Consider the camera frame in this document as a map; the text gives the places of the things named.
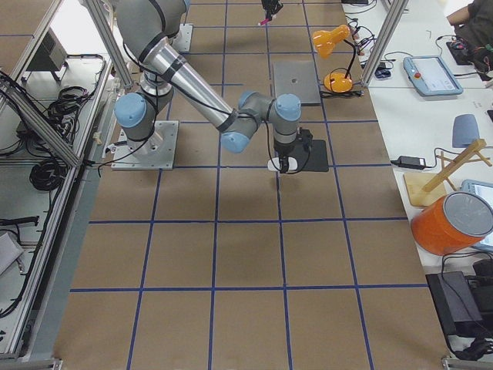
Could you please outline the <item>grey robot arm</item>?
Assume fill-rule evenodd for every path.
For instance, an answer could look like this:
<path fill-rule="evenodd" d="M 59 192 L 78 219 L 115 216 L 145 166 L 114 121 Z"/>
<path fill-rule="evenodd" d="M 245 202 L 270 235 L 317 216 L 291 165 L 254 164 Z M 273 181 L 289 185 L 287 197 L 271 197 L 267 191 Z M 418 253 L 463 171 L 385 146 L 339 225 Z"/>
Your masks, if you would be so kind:
<path fill-rule="evenodd" d="M 122 39 L 135 57 L 164 37 L 179 33 L 190 1 L 125 0 L 116 4 L 116 18 Z"/>
<path fill-rule="evenodd" d="M 178 89 L 221 134 L 224 149 L 242 152 L 261 123 L 273 127 L 274 149 L 280 162 L 294 147 L 312 149 L 313 136 L 299 127 L 300 99 L 294 94 L 277 98 L 245 92 L 237 108 L 230 107 L 170 43 L 179 32 L 188 1 L 120 1 L 116 6 L 122 40 L 153 82 Z"/>

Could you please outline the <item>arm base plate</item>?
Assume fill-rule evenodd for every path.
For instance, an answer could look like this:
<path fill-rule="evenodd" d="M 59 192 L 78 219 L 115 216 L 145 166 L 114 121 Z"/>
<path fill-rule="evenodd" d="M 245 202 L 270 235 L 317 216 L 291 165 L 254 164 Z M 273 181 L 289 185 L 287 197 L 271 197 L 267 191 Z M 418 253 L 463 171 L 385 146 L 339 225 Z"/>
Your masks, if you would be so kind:
<path fill-rule="evenodd" d="M 169 39 L 170 45 L 179 53 L 189 53 L 193 35 L 193 24 L 182 23 L 178 33 Z"/>
<path fill-rule="evenodd" d="M 140 143 L 128 141 L 124 130 L 119 133 L 119 140 L 126 143 L 117 146 L 114 150 L 115 162 L 111 163 L 113 170 L 171 170 L 174 164 L 176 141 L 178 137 L 179 122 L 157 120 L 154 134 L 148 141 L 140 146 Z"/>

